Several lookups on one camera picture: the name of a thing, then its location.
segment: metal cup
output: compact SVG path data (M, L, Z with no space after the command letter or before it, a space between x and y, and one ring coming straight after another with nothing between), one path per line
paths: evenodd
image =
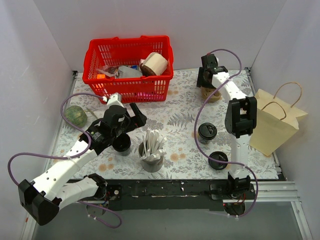
M139 156L142 157L142 154L144 152L143 142L139 145L138 152L139 152ZM146 170L148 173L155 173L162 168L162 165L164 164L164 156L161 156L160 159L156 159L154 161L141 160L140 162L143 169Z

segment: green melon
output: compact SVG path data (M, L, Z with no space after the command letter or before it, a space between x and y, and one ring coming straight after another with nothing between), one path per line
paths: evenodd
M88 116L80 106L70 106L64 111L64 115L69 122L82 128L86 125Z

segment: snack package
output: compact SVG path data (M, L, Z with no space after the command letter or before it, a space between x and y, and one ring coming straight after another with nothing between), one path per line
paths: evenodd
M120 66L118 73L119 79L140 78L142 76L142 72L128 66Z
M102 66L97 68L96 70L101 73L106 75L109 78L115 78L118 79L119 78L119 68L121 67L128 67L130 69L134 69L134 70L138 70L139 66L138 65L115 65L115 66Z
M97 74L96 75L96 79L105 79L106 78L106 75L104 74Z
M112 77L115 77L117 78L118 76L118 68L120 67L120 65L118 66L108 66L108 65L105 65L105 66L102 66L102 67L99 67L97 68L96 70L99 72L99 73L102 73L110 78Z

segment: floral tablecloth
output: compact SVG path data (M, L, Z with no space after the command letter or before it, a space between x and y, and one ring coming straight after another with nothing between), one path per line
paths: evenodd
M198 70L176 70L170 81L166 101L137 103L140 110L148 118L144 127L129 133L131 137L131 153L128 156L118 155L112 147L104 150L98 157L87 163L74 179L81 179L85 175L97 173L105 179L225 179L228 167L224 170L214 170L208 164L208 159L202 156L194 140L194 123L200 106L204 102L201 90L196 87ZM252 90L246 72L234 79L235 84L247 95L252 96ZM90 87L83 83L82 74L78 74L73 93L92 93ZM105 105L91 96L80 95L71 99L70 106L78 105L85 111L88 109L102 118ZM199 118L201 123L213 123L218 130L217 136L208 145L200 144L209 155L214 151L226 153L231 159L230 137L224 120L227 103L221 100L208 103ZM88 121L83 129L87 129L96 118L87 112ZM163 167L155 173L146 172L138 156L138 146L142 142L142 135L147 129L159 130L167 137L165 145L167 155ZM64 124L58 137L56 156L64 155L81 135L80 132ZM248 166L252 168L259 179L277 179L275 160L273 155L267 157L255 149L249 149Z

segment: red basket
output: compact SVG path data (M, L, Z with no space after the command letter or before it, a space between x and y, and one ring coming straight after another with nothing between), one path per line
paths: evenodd
M100 74L97 72L99 67L138 65L140 59L146 59L152 52L161 54L168 61L168 66L161 76L97 79L97 74ZM174 76L173 63L174 55L168 36L94 39L90 42L84 58L82 79L99 96L109 98L114 93L121 94L123 103L164 101L170 80Z

